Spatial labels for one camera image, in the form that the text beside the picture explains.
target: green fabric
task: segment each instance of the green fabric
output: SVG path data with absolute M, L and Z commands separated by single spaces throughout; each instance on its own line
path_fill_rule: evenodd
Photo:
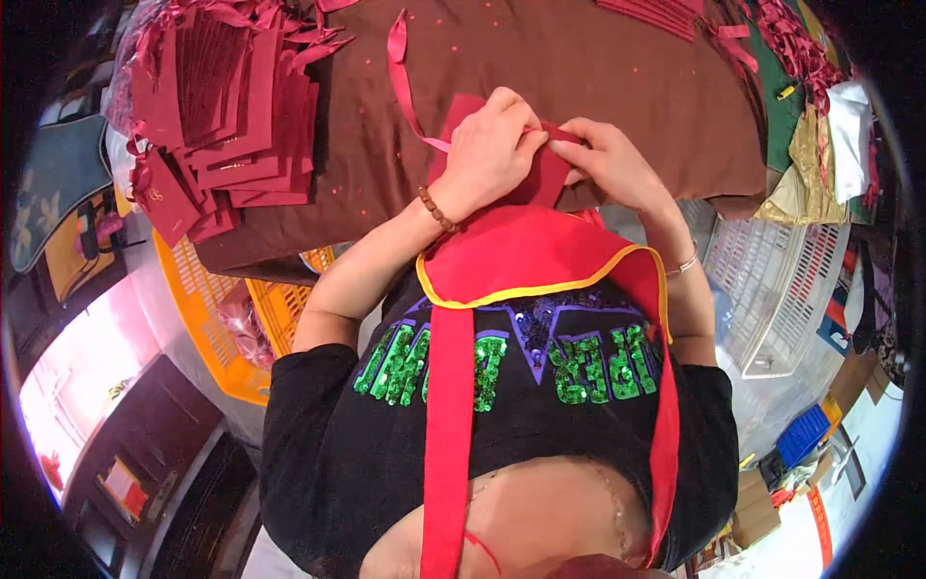
M 749 1 L 750 5 L 755 3 L 755 0 Z M 766 115 L 769 119 L 769 152 L 766 164 L 784 173 L 791 167 L 788 145 L 795 134 L 797 120 L 804 113 L 804 86 L 784 72 L 782 63 L 762 39 L 756 25 L 752 21 L 748 24 L 749 40 L 752 42 L 753 56 L 758 62 L 758 75 L 762 80 Z M 788 86 L 793 86 L 795 91 L 784 100 L 778 100 L 778 95 Z

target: sequin lettering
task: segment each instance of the sequin lettering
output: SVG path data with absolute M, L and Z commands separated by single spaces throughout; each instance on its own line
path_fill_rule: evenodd
M 581 404 L 591 399 L 595 404 L 607 403 L 607 380 L 598 334 L 579 338 L 560 336 L 559 343 L 561 348 L 550 348 L 549 353 L 559 401 Z
M 653 394 L 656 392 L 656 381 L 653 380 L 653 377 L 650 375 L 647 365 L 646 350 L 649 348 L 645 347 L 648 346 L 648 343 L 643 328 L 640 326 L 631 326 L 627 328 L 627 346 L 631 352 L 633 367 L 636 369 L 637 380 L 640 382 L 640 386 L 643 387 L 645 393 Z
M 382 335 L 379 343 L 373 348 L 372 354 L 369 355 L 367 365 L 364 366 L 363 371 L 361 371 L 354 380 L 354 392 L 359 392 L 360 394 L 367 394 L 367 392 L 369 392 L 369 388 L 373 384 L 373 379 L 377 375 L 377 370 L 382 363 L 382 358 L 386 354 L 386 347 L 389 346 L 389 342 L 393 339 L 394 334 L 395 326 L 392 326 L 386 330 L 386 333 Z
M 390 405 L 397 401 L 398 390 L 404 385 L 401 384 L 406 374 L 403 370 L 406 360 L 410 358 L 411 341 L 414 335 L 415 330 L 412 325 L 404 321 L 395 330 L 395 338 L 389 345 L 382 368 L 377 372 L 373 386 L 369 389 L 369 393 L 377 400 L 382 400 L 386 396 L 386 401 Z
M 488 412 L 495 402 L 495 388 L 498 386 L 498 367 L 502 363 L 507 351 L 507 334 L 485 335 L 478 338 L 473 344 L 476 373 L 474 379 L 473 410 Z M 424 385 L 421 387 L 421 401 L 428 402 L 428 377 L 430 371 L 424 375 Z
M 611 330 L 611 341 L 617 353 L 607 361 L 611 392 L 617 400 L 627 400 L 644 393 L 656 392 L 656 381 L 649 370 L 648 342 L 643 328 L 633 325 L 626 330 Z

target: white plastic crate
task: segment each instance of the white plastic crate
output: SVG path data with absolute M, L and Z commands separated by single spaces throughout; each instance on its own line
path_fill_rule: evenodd
M 717 221 L 704 269 L 730 295 L 722 347 L 743 378 L 795 371 L 820 327 L 848 237 L 848 225 Z

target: yellow trim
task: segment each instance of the yellow trim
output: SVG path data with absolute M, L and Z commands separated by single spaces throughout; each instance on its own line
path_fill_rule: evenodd
M 466 304 L 455 300 L 443 299 L 437 295 L 437 292 L 434 291 L 434 286 L 431 283 L 431 279 L 428 278 L 428 273 L 424 269 L 424 252 L 419 253 L 418 258 L 415 260 L 415 271 L 418 274 L 418 280 L 421 283 L 421 288 L 424 290 L 425 296 L 427 296 L 431 303 L 433 303 L 435 306 L 448 309 L 473 309 L 478 308 L 479 306 L 488 306 L 489 304 L 493 304 L 505 299 L 512 299 L 514 297 L 545 296 L 546 294 L 554 294 L 556 292 L 565 292 L 588 287 L 589 285 L 601 281 L 606 275 L 610 273 L 611 270 L 615 268 L 615 266 L 618 265 L 618 263 L 620 263 L 622 259 L 629 256 L 637 249 L 644 249 L 650 252 L 650 254 L 653 256 L 653 262 L 656 264 L 659 278 L 659 325 L 666 332 L 666 338 L 671 344 L 672 336 L 669 333 L 669 298 L 666 294 L 666 269 L 662 265 L 662 258 L 659 256 L 658 252 L 652 247 L 647 247 L 645 245 L 627 245 L 618 253 L 614 254 L 614 256 L 609 259 L 607 263 L 598 271 L 585 278 L 584 280 L 551 283 L 549 285 L 536 285 L 534 287 L 512 287 L 509 289 L 492 292 L 488 296 L 474 299 L 473 301 L 470 301 Z

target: window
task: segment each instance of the window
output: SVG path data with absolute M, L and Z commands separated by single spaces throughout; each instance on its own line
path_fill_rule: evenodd
M 865 473 L 862 472 L 861 462 L 858 461 L 858 454 L 855 451 L 855 440 L 849 439 L 849 433 L 842 424 L 832 433 L 830 437 L 832 449 L 836 453 L 836 482 L 838 483 L 844 476 L 849 479 L 849 486 L 852 488 L 852 498 L 858 500 L 862 490 L 865 488 Z

